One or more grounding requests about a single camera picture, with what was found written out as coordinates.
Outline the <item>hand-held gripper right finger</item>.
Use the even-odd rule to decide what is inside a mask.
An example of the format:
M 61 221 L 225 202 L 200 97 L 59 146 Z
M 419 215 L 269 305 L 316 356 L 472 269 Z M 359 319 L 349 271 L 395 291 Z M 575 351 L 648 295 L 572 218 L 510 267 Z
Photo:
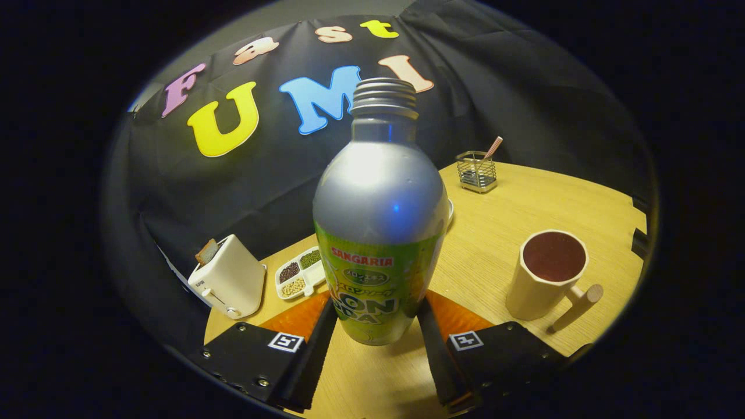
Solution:
M 434 291 L 417 318 L 437 399 L 450 416 L 511 408 L 570 361 L 521 324 L 493 324 Z

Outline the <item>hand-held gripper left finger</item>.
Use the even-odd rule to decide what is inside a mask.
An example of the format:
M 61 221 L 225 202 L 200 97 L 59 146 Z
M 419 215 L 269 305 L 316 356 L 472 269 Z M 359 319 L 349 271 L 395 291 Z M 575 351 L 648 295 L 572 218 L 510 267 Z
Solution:
M 237 322 L 188 359 L 253 402 L 302 413 L 311 408 L 337 320 L 324 291 L 260 325 Z

